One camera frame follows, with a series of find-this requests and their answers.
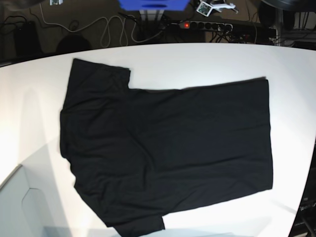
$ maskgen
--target white tabletop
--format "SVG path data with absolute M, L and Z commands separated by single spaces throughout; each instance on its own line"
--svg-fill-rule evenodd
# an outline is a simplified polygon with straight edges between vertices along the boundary
M 266 77 L 273 189 L 163 219 L 167 229 L 197 230 L 186 231 L 187 236 L 288 236 L 315 144 L 316 52 L 249 44 L 160 44 L 65 54 L 0 68 L 0 182 L 22 163 L 31 188 L 44 193 L 52 216 L 44 220 L 47 225 L 58 227 L 63 236 L 110 237 L 115 231 L 106 229 L 81 200 L 69 164 L 60 156 L 59 113 L 73 58 L 129 68 L 130 88 L 181 89 Z

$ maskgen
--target blue box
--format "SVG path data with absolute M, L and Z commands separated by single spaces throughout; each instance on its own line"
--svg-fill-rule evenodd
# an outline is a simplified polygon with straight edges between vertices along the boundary
M 119 0 L 126 11 L 169 10 L 183 11 L 190 0 Z

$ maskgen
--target small device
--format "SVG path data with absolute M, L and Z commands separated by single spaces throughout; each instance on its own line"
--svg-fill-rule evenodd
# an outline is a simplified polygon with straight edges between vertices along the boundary
M 207 3 L 205 1 L 201 1 L 199 6 L 197 7 L 197 12 L 202 14 L 203 16 L 208 17 L 213 10 L 216 10 L 218 12 L 222 12 L 222 9 L 231 9 L 234 12 L 238 13 L 238 10 L 236 8 L 235 4 L 227 4 L 225 0 L 222 0 L 220 3 L 214 2 L 214 3 Z

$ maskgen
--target power strip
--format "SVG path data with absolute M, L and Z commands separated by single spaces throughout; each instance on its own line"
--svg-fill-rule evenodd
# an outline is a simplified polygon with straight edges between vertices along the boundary
M 179 27 L 184 30 L 199 30 L 199 31 L 233 31 L 232 24 L 220 22 L 205 22 L 205 21 L 184 21 L 179 24 Z

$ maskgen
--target t-shirt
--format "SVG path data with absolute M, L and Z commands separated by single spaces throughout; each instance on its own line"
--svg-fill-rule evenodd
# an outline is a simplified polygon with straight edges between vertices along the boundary
M 75 189 L 108 227 L 138 237 L 168 213 L 272 188 L 266 79 L 147 91 L 129 76 L 75 59 L 60 114 Z

